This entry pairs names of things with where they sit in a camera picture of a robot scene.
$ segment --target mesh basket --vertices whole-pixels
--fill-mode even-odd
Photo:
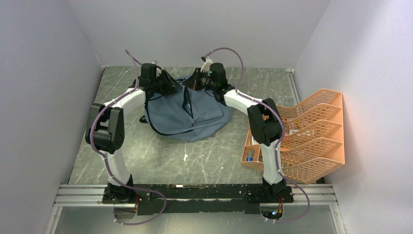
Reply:
[[[286,177],[310,184],[344,165],[342,94],[321,89],[295,107],[277,106],[286,135],[281,142]],[[254,151],[247,161],[247,151]],[[259,145],[248,131],[241,164],[263,170]]]

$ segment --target gray marble floor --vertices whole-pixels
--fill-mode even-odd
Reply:
[[[165,68],[174,78],[192,74],[193,67]],[[229,83],[235,85],[240,68],[226,68]],[[133,67],[106,67],[95,102],[104,103],[122,94],[135,79]],[[275,103],[294,106],[293,93],[283,69],[246,68],[240,90],[256,98],[273,98]],[[185,142],[156,134],[139,122],[143,106],[125,117],[122,146],[126,166],[135,183],[200,184],[260,183],[262,172],[240,165],[248,130],[248,118],[233,110],[231,121],[210,138]],[[73,168],[70,184],[106,184],[103,161],[85,140]]]

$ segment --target white wall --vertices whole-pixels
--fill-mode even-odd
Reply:
[[[101,66],[65,0],[0,2],[0,233],[44,232]]]
[[[248,67],[292,68],[330,0],[69,0],[104,65],[199,66],[231,47]],[[240,66],[231,52],[214,54]]]
[[[346,165],[333,183],[349,234],[413,232],[413,2],[332,0],[295,68],[300,98],[343,92]]]

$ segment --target backpack strap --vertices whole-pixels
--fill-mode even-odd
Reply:
[[[141,123],[148,123],[148,122],[146,121],[146,117],[145,117],[144,115],[140,117],[139,122],[141,122]]]

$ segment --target cable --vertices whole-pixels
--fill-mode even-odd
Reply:
[[[206,93],[208,96],[214,97],[214,95],[209,94],[206,89],[204,89],[204,90],[205,90],[205,93]]]
[[[133,92],[135,92],[136,90],[138,90],[138,83],[139,83],[139,75],[138,75],[138,66],[137,66],[137,64],[140,64],[140,65],[142,65],[142,64],[141,64],[138,60],[136,60],[128,50],[125,50],[125,52],[129,55],[129,57],[131,57],[131,60],[132,60],[134,66],[135,66],[135,69],[136,69],[136,82],[135,82],[135,87],[131,90],[131,93],[133,93]],[[90,143],[91,143],[92,149],[93,149],[96,153],[98,153],[99,155],[101,155],[102,158],[104,159],[106,170],[108,171],[109,176],[112,177],[113,180],[114,180],[116,183],[120,184],[122,187],[125,187],[125,188],[128,188],[128,189],[132,189],[132,190],[135,190],[135,191],[142,191],[142,192],[146,192],[146,193],[155,193],[155,194],[158,194],[158,195],[160,195],[160,196],[162,197],[162,199],[164,200],[164,206],[162,207],[161,211],[160,211],[158,214],[156,214],[154,217],[152,217],[152,218],[150,218],[150,219],[148,219],[148,220],[145,220],[145,221],[142,221],[142,222],[138,222],[138,223],[124,223],[124,222],[119,221],[119,220],[116,218],[115,210],[113,210],[113,217],[114,217],[114,221],[115,221],[115,222],[117,222],[117,223],[119,223],[119,224],[121,224],[121,225],[132,226],[132,225],[140,225],[140,224],[148,223],[148,222],[150,222],[150,221],[158,218],[158,217],[162,214],[162,212],[165,210],[165,208],[166,208],[166,206],[167,206],[167,199],[166,199],[166,197],[165,197],[161,192],[158,192],[158,191],[155,191],[155,190],[152,190],[152,189],[136,188],[136,187],[132,187],[132,186],[129,186],[129,185],[126,185],[126,184],[122,183],[122,182],[121,182],[119,179],[117,179],[117,178],[114,176],[114,174],[112,173],[111,168],[110,168],[110,166],[109,166],[108,157],[107,157],[104,153],[100,152],[100,151],[96,148],[96,145],[94,144],[93,135],[94,135],[94,131],[95,131],[95,129],[96,129],[96,125],[97,125],[97,123],[99,122],[100,117],[102,117],[103,113],[104,113],[109,107],[113,106],[115,103],[119,102],[121,99],[123,99],[123,98],[126,97],[127,95],[129,95],[129,92],[126,92],[126,93],[120,95],[120,96],[117,97],[115,100],[113,100],[113,101],[110,102],[108,105],[106,105],[106,106],[99,112],[99,114],[97,114],[95,120],[93,121],[92,127],[91,127]]]
[[[138,197],[138,195],[135,195],[135,197],[136,197],[136,202],[135,202],[135,212],[138,212],[138,201],[139,201],[139,197]]]
[[[136,214],[136,211],[128,211],[127,209],[117,208],[117,210],[123,211],[123,212],[126,212],[126,213]]]
[[[238,87],[240,86],[241,80],[243,79],[243,76],[244,76],[244,62],[243,62],[241,56],[240,56],[235,50],[233,50],[233,49],[231,49],[231,48],[228,48],[228,47],[220,47],[220,48],[217,48],[217,49],[215,49],[215,50],[210,51],[209,53],[207,53],[207,54],[205,55],[205,58],[208,57],[208,56],[210,56],[212,53],[214,53],[215,51],[218,51],[218,50],[229,50],[229,51],[232,51],[232,52],[234,52],[234,53],[237,55],[237,57],[240,59],[240,62],[241,62],[241,75],[240,75],[240,79],[239,79],[237,85],[235,86],[235,93],[238,94],[238,95],[240,95],[240,96],[242,96],[243,98],[246,98],[247,100],[253,101],[253,102],[255,102],[255,103],[261,104],[262,106],[266,107],[269,111],[271,111],[272,114],[274,114],[274,116],[277,118],[278,122],[282,123],[281,117],[280,117],[271,107],[269,107],[267,104],[265,104],[265,103],[263,103],[263,102],[261,102],[261,101],[258,101],[258,100],[256,100],[256,99],[250,98],[249,96],[246,96],[246,95],[238,92]],[[285,127],[284,127],[284,124],[281,124],[281,129],[282,129],[282,135],[281,135],[280,139],[278,140],[278,142],[277,142],[277,143],[275,144],[275,146],[274,146],[275,155],[277,155],[277,150],[276,150],[277,146],[281,143],[282,139],[283,139],[284,136],[285,136]],[[302,214],[300,214],[299,216],[297,216],[297,217],[295,217],[295,218],[292,218],[292,219],[288,219],[288,220],[275,220],[275,222],[277,222],[277,223],[292,222],[292,221],[295,221],[295,220],[297,220],[297,219],[302,218],[304,215],[306,215],[306,214],[308,213],[308,211],[310,210],[310,198],[308,197],[308,195],[307,195],[307,193],[304,191],[304,189],[302,189],[302,187],[300,187],[297,183],[291,181],[290,179],[286,178],[286,177],[281,173],[280,166],[279,166],[279,164],[278,164],[278,159],[275,160],[275,164],[276,164],[276,167],[277,167],[278,174],[279,174],[283,179],[285,179],[286,181],[292,183],[294,186],[296,186],[298,189],[300,189],[301,192],[304,194],[305,198],[307,199],[307,208],[306,208],[305,211],[304,211]]]

